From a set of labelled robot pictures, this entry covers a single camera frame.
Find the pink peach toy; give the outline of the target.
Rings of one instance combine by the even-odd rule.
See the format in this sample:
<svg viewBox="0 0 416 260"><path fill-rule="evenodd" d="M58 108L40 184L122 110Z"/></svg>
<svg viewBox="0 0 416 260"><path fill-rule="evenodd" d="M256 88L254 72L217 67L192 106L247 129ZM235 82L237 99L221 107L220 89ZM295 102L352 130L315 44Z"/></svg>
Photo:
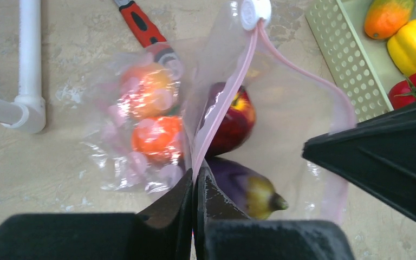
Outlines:
<svg viewBox="0 0 416 260"><path fill-rule="evenodd" d="M177 100L177 83L164 66L152 62L131 66L120 77L118 107L121 113L135 119L164 115Z"/></svg>

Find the purple eggplant toy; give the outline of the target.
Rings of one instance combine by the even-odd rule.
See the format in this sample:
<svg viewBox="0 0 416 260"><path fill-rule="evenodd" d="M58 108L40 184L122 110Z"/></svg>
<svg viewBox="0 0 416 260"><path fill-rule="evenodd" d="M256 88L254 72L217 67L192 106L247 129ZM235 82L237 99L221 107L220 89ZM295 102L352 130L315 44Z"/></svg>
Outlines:
<svg viewBox="0 0 416 260"><path fill-rule="evenodd" d="M249 217L266 220L275 211L289 208L267 177L220 157L208 158L206 162L220 190Z"/></svg>

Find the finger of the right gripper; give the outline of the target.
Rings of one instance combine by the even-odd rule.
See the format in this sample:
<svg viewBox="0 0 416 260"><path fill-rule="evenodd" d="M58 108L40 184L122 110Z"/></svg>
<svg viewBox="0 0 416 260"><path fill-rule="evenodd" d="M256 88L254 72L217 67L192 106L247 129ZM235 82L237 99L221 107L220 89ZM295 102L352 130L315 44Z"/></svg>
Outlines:
<svg viewBox="0 0 416 260"><path fill-rule="evenodd" d="M416 222L416 102L309 139L302 157Z"/></svg>

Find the clear zip top bag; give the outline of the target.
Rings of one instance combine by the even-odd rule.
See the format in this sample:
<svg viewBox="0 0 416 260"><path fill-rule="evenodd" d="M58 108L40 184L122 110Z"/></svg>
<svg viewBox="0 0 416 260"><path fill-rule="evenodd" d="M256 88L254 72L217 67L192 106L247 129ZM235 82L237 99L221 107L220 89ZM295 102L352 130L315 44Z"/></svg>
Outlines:
<svg viewBox="0 0 416 260"><path fill-rule="evenodd" d="M231 102L243 85L256 110L256 123L239 148L214 157L231 160L267 177L289 208L272 219L342 221L348 183L301 156L304 143L356 124L344 93L283 57L265 31L269 1L228 1L206 38L168 42L184 68L177 100L164 115L182 119L183 155L162 164L134 151L131 135L143 119L118 107L121 75L154 62L143 48L119 54L93 72L83 101L88 128L83 144L104 174L105 190L140 187L154 197L173 189L188 171L197 179L208 167L206 152Z"/></svg>

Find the dark red apple toy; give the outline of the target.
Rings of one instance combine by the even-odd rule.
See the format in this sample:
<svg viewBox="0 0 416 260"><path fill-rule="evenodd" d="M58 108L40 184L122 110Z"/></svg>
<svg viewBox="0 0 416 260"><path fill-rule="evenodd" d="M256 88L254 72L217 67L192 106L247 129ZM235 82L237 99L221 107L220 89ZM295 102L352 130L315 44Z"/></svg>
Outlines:
<svg viewBox="0 0 416 260"><path fill-rule="evenodd" d="M256 123L256 110L243 85L230 104L211 144L207 157L231 152L244 144Z"/></svg>

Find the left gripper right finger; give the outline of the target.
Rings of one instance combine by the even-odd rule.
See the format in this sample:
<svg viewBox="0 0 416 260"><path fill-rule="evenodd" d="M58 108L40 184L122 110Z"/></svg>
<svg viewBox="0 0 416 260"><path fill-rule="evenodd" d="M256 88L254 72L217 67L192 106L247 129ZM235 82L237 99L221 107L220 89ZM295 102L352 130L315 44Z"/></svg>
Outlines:
<svg viewBox="0 0 416 260"><path fill-rule="evenodd" d="M194 188L198 259L354 259L344 232L326 220L253 220L219 189L208 167Z"/></svg>

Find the orange pumpkin toy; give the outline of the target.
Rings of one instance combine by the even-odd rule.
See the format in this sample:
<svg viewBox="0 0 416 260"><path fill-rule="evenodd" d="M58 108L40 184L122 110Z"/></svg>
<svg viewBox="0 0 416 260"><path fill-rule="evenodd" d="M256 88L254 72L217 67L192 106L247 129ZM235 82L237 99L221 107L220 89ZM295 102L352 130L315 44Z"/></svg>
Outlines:
<svg viewBox="0 0 416 260"><path fill-rule="evenodd" d="M179 116L157 116L141 120L132 132L134 151L162 164L176 163L183 155L182 119Z"/></svg>

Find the red tomato toy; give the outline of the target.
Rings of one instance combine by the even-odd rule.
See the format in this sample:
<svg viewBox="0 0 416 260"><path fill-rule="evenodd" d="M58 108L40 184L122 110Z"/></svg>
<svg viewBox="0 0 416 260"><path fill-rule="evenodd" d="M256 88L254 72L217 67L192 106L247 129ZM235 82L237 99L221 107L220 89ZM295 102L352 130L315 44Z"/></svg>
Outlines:
<svg viewBox="0 0 416 260"><path fill-rule="evenodd" d="M416 102L416 73L393 86L388 98L394 110Z"/></svg>

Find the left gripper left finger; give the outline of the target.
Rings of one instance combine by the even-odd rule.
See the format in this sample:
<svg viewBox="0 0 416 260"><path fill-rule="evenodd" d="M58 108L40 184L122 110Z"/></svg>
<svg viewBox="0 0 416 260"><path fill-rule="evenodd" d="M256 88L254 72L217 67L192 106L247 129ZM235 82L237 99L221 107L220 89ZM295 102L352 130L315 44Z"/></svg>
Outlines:
<svg viewBox="0 0 416 260"><path fill-rule="evenodd" d="M189 259L192 172L139 213L16 214L0 225L0 259Z"/></svg>

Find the orange green mango toy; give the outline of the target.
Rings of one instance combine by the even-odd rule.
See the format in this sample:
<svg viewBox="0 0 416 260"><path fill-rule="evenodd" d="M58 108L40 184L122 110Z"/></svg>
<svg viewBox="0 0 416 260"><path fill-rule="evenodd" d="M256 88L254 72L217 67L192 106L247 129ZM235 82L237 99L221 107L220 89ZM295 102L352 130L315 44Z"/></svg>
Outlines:
<svg viewBox="0 0 416 260"><path fill-rule="evenodd" d="M384 40L411 18L415 0L374 0L367 11L364 30L368 37Z"/></svg>

